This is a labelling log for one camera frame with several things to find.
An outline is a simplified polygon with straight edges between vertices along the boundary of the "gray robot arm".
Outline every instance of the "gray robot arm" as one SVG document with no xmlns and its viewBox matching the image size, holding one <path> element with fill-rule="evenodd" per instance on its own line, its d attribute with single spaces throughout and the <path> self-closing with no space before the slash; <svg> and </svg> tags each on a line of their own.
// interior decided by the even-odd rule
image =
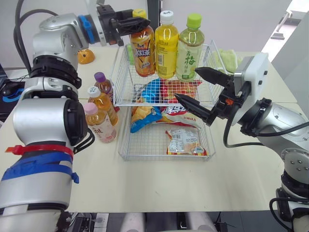
<svg viewBox="0 0 309 232">
<path fill-rule="evenodd" d="M 109 5 L 89 8 L 88 15 L 53 16 L 40 24 L 33 40 L 33 68 L 13 116 L 24 147 L 9 149 L 21 158 L 0 181 L 1 232 L 62 232 L 70 223 L 69 206 L 74 146 L 87 133 L 78 102 L 77 54 L 101 42 L 123 45 L 120 36 L 141 31 L 150 21 L 132 10 Z"/>
<path fill-rule="evenodd" d="M 191 113 L 211 125 L 216 117 L 226 118 L 223 136 L 226 147 L 264 145 L 274 150 L 284 162 L 281 188 L 276 190 L 277 198 L 270 201 L 275 219 L 285 229 L 295 232 L 309 231 L 309 122 L 299 112 L 287 109 L 271 100 L 257 101 L 261 86 L 266 81 L 267 56 L 258 54 L 244 58 L 234 76 L 203 67 L 196 72 L 206 81 L 223 87 L 219 100 L 208 110 L 198 101 L 175 94 L 177 100 Z M 229 145 L 228 132 L 232 125 L 241 124 L 241 132 L 257 137 L 261 143 Z M 272 210 L 276 202 L 282 220 L 292 223 L 284 225 Z"/>
</svg>

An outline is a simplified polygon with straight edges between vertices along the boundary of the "white wall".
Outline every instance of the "white wall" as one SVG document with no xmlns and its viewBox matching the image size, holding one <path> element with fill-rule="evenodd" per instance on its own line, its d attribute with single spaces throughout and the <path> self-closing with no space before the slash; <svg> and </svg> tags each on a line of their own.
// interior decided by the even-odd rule
<svg viewBox="0 0 309 232">
<path fill-rule="evenodd" d="M 4 68 L 24 67 L 13 42 L 14 16 L 17 0 L 0 0 L 0 63 Z M 143 8 L 147 10 L 147 0 L 105 0 L 115 11 Z M 76 15 L 87 14 L 84 0 L 25 0 L 22 13 L 43 8 L 55 13 Z M 29 17 L 22 25 L 21 31 L 25 48 L 32 64 L 32 38 L 39 32 L 39 24 L 50 17 L 48 14 L 36 14 Z"/>
<path fill-rule="evenodd" d="M 309 13 L 299 23 L 272 64 L 309 116 Z"/>
<path fill-rule="evenodd" d="M 189 13 L 203 16 L 206 42 L 236 51 L 261 51 L 291 0 L 163 0 L 163 9 L 175 14 L 179 31 Z"/>
</svg>

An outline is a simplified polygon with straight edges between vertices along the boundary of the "juice bottle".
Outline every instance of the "juice bottle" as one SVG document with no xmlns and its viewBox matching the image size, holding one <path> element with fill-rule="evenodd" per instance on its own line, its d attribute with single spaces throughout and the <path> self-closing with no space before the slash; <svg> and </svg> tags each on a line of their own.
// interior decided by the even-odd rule
<svg viewBox="0 0 309 232">
<path fill-rule="evenodd" d="M 173 26 L 174 13 L 162 11 L 160 23 L 155 30 L 155 65 L 158 76 L 163 79 L 171 78 L 176 72 L 178 31 Z"/>
<path fill-rule="evenodd" d="M 101 93 L 99 88 L 96 86 L 92 86 L 88 89 L 89 100 L 88 102 L 93 102 L 97 105 L 98 109 L 104 110 L 107 112 L 112 125 L 116 125 L 118 122 L 118 116 L 112 106 L 111 100 L 109 96 L 105 93 Z"/>
<path fill-rule="evenodd" d="M 187 19 L 187 29 L 179 35 L 176 75 L 179 80 L 189 82 L 194 80 L 204 43 L 204 34 L 198 29 L 202 16 L 190 14 Z"/>
<path fill-rule="evenodd" d="M 117 131 L 112 126 L 106 111 L 98 109 L 92 102 L 84 105 L 84 110 L 87 124 L 102 142 L 110 143 L 116 138 Z"/>
<path fill-rule="evenodd" d="M 147 18 L 146 11 L 136 9 L 133 17 Z M 155 73 L 155 35 L 154 30 L 147 26 L 144 30 L 130 35 L 135 59 L 135 70 L 143 77 Z"/>
<path fill-rule="evenodd" d="M 95 73 L 95 80 L 97 81 L 95 83 L 95 86 L 99 88 L 101 93 L 107 94 L 110 97 L 110 99 L 111 99 L 111 103 L 113 103 L 112 84 L 111 84 L 111 82 L 108 79 L 106 79 L 104 73 L 96 72 Z"/>
</svg>

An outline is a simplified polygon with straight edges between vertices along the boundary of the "pink bottle cap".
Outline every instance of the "pink bottle cap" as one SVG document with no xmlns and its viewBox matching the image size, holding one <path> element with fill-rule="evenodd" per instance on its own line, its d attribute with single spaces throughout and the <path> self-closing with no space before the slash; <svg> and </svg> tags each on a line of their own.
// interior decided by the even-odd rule
<svg viewBox="0 0 309 232">
<path fill-rule="evenodd" d="M 97 105 L 95 105 L 93 102 L 85 104 L 84 110 L 87 115 L 94 115 L 98 112 Z"/>
<path fill-rule="evenodd" d="M 97 82 L 104 82 L 104 81 L 106 81 L 106 77 L 105 77 L 104 73 L 97 72 L 97 73 L 95 73 L 95 80 Z"/>
</svg>

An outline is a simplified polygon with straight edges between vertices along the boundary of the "lower wire basket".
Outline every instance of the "lower wire basket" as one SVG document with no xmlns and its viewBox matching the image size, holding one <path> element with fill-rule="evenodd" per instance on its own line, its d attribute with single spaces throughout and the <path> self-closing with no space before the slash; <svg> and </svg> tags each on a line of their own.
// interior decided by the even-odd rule
<svg viewBox="0 0 309 232">
<path fill-rule="evenodd" d="M 211 130 L 202 120 L 197 122 L 201 146 L 206 149 L 207 156 L 167 155 L 170 143 L 166 131 L 185 128 L 167 123 L 148 124 L 136 133 L 130 132 L 131 107 L 127 107 L 122 131 L 119 132 L 118 152 L 124 160 L 199 160 L 206 161 L 215 154 Z"/>
</svg>

